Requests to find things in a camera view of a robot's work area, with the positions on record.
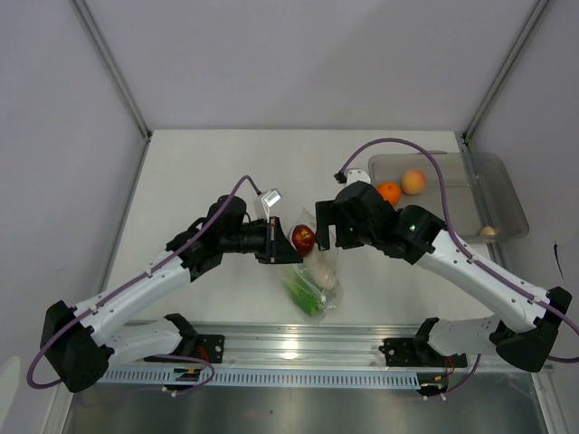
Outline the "red apple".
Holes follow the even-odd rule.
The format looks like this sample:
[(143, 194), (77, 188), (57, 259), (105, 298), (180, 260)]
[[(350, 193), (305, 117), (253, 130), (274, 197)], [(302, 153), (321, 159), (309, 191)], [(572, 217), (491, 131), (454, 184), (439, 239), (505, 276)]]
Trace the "red apple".
[(291, 241), (300, 255), (307, 256), (314, 248), (315, 236), (315, 232), (308, 225), (298, 224), (292, 231)]

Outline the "white daikon radish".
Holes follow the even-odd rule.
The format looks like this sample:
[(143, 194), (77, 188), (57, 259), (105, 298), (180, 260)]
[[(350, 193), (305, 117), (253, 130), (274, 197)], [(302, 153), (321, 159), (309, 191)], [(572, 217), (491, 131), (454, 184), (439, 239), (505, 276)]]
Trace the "white daikon radish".
[(333, 289), (337, 285), (337, 259), (332, 251), (313, 249), (304, 258), (304, 266), (320, 288)]

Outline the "clear zip top bag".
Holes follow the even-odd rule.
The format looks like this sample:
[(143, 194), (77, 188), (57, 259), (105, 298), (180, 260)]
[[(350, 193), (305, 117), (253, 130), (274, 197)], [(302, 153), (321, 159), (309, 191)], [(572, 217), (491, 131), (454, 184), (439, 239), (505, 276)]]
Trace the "clear zip top bag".
[(301, 263), (282, 265), (280, 283), (292, 304), (311, 322), (321, 322), (341, 301), (337, 250), (320, 250), (315, 215), (303, 208), (287, 232)]

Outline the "green lettuce leaf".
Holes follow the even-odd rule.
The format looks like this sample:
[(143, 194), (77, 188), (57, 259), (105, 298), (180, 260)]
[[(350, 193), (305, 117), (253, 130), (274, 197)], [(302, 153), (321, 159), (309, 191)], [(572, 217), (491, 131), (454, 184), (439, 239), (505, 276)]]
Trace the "green lettuce leaf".
[(325, 310), (325, 296), (307, 269), (300, 264), (285, 267), (281, 283), (289, 298), (305, 315), (319, 316)]

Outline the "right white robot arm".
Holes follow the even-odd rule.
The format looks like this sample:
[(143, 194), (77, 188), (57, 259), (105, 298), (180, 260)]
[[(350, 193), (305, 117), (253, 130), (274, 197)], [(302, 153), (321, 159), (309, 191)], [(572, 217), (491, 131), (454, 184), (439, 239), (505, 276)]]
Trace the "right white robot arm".
[(565, 289), (524, 282), (469, 252), (467, 243), (435, 214), (418, 205), (395, 209), (362, 181), (318, 202), (316, 221), (321, 250), (371, 246), (445, 278), (491, 311), (491, 316), (471, 320), (424, 320), (413, 338), (420, 363), (434, 364), (455, 354), (496, 354), (520, 370), (537, 373), (549, 360), (572, 301)]

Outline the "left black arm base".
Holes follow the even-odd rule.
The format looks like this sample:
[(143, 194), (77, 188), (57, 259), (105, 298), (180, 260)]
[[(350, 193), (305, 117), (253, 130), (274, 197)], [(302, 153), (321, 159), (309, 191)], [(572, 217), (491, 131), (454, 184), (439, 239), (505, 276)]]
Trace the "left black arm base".
[(221, 363), (225, 346), (224, 335), (189, 335), (156, 338), (153, 343), (156, 351), (145, 358), (147, 362), (160, 362), (160, 349), (172, 349), (170, 355), (193, 357), (209, 363)]

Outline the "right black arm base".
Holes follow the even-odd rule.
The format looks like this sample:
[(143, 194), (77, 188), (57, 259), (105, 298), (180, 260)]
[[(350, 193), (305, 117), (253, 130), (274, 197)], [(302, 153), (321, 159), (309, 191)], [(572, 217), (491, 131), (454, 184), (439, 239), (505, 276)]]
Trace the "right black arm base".
[(444, 356), (436, 353), (427, 344), (417, 344), (413, 338), (385, 338), (378, 347), (389, 367), (466, 368), (465, 354)]

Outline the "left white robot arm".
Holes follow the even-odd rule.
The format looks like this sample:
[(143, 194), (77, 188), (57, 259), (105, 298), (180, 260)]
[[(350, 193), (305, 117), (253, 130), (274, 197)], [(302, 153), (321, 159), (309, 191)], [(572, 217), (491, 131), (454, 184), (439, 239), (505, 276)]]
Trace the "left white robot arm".
[(177, 234), (149, 267), (116, 289), (69, 307), (62, 300), (45, 314), (40, 351), (69, 392), (82, 392), (109, 368), (143, 358), (189, 360), (197, 333), (179, 314), (149, 325), (128, 321), (170, 292), (220, 266), (226, 254), (251, 254), (263, 265), (297, 264), (301, 256), (271, 209), (281, 199), (271, 189), (257, 196), (257, 219), (245, 221), (245, 201), (224, 195), (205, 217)]

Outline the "orange fruit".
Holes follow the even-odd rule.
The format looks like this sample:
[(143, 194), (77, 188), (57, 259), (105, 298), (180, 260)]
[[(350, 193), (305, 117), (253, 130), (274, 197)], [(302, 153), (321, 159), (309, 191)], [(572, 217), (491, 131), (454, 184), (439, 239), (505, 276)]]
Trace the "orange fruit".
[(401, 200), (403, 192), (399, 184), (395, 182), (385, 182), (379, 184), (376, 190), (381, 194), (383, 199), (395, 207)]

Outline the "peach fruit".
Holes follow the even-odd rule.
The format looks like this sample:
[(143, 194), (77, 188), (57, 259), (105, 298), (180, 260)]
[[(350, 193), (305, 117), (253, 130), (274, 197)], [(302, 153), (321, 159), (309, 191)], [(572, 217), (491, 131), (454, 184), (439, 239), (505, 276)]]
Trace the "peach fruit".
[(416, 195), (427, 187), (426, 174), (418, 169), (410, 169), (403, 174), (401, 188), (405, 194)]

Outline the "small garlic bulb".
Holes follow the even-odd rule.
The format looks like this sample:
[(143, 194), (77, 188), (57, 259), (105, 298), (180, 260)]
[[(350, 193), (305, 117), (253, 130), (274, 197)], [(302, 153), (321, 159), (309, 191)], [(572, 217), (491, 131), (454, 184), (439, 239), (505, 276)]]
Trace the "small garlic bulb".
[(479, 232), (479, 235), (484, 237), (495, 237), (497, 234), (498, 230), (491, 226), (485, 226)]

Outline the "aluminium mounting rail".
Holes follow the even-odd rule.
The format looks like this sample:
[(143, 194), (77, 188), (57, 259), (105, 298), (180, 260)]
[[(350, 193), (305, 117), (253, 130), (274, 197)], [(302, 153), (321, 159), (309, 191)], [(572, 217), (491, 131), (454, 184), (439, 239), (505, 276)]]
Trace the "aluminium mounting rail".
[[(109, 367), (140, 363), (155, 352), (162, 335), (157, 322), (129, 321), (105, 344), (113, 348)], [(217, 365), (263, 369), (363, 369), (386, 366), (378, 347), (385, 338), (413, 338), (411, 325), (268, 325), (190, 323), (199, 335), (224, 335)]]

